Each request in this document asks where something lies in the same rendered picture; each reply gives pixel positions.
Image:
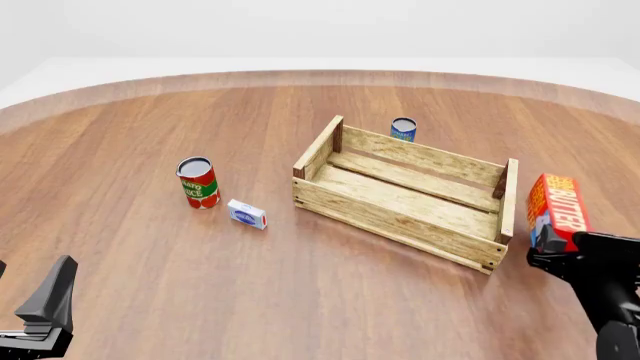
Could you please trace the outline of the blue soup can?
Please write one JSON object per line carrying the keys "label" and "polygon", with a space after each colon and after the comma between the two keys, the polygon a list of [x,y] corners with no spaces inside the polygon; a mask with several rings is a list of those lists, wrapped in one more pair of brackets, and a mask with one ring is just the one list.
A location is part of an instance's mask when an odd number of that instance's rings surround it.
{"label": "blue soup can", "polygon": [[390,137],[413,143],[417,131],[417,123],[410,118],[399,117],[392,121]]}

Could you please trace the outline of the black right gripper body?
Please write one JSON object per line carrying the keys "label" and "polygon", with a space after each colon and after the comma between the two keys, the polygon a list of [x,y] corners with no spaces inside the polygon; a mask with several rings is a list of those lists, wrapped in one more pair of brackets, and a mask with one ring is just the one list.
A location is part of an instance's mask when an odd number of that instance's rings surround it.
{"label": "black right gripper body", "polygon": [[537,249],[530,249],[526,255],[529,266],[560,279],[574,278],[581,259],[582,255],[578,252],[541,253]]}

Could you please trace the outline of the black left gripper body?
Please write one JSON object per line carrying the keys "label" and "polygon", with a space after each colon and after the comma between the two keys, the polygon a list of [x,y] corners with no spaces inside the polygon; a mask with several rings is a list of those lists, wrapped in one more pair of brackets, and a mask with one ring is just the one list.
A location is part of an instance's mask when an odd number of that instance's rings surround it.
{"label": "black left gripper body", "polygon": [[42,332],[0,331],[0,360],[63,358],[72,339],[70,332],[51,326]]}

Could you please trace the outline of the red butter box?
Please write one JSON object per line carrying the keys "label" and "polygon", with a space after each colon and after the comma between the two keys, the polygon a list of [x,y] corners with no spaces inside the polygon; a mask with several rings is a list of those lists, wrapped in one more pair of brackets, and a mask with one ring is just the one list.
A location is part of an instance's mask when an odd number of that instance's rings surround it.
{"label": "red butter box", "polygon": [[567,240],[564,252],[578,251],[572,240],[574,233],[592,230],[578,182],[571,177],[549,173],[543,173],[531,188],[527,198],[527,220],[532,248],[535,229],[544,224],[550,224]]}

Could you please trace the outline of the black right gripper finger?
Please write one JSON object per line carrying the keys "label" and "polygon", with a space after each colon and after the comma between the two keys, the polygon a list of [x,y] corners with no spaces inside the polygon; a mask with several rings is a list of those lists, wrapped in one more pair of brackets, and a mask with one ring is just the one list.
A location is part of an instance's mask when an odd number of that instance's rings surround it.
{"label": "black right gripper finger", "polygon": [[550,224],[535,229],[534,248],[540,253],[562,253],[568,242],[559,236]]}

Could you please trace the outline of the wooden slat tray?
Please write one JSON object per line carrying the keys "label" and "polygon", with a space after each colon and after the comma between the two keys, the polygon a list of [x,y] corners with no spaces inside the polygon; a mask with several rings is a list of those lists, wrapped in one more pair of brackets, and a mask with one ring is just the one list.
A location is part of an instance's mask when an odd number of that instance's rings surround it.
{"label": "wooden slat tray", "polygon": [[519,162],[498,165],[345,125],[293,166],[297,207],[491,274],[514,233]]}

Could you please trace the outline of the red tomato sauce can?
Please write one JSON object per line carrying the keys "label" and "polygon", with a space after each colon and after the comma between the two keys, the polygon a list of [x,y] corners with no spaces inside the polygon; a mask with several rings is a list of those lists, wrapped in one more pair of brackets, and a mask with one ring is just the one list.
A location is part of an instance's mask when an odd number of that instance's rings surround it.
{"label": "red tomato sauce can", "polygon": [[211,209],[221,200],[217,178],[208,158],[184,159],[177,166],[176,176],[194,209]]}

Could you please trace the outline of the small white blue box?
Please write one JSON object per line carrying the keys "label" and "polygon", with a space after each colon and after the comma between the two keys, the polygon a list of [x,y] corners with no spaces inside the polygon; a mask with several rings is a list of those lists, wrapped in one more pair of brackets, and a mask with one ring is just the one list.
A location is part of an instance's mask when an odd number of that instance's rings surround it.
{"label": "small white blue box", "polygon": [[230,217],[235,220],[264,230],[267,227],[266,211],[232,199],[227,203]]}

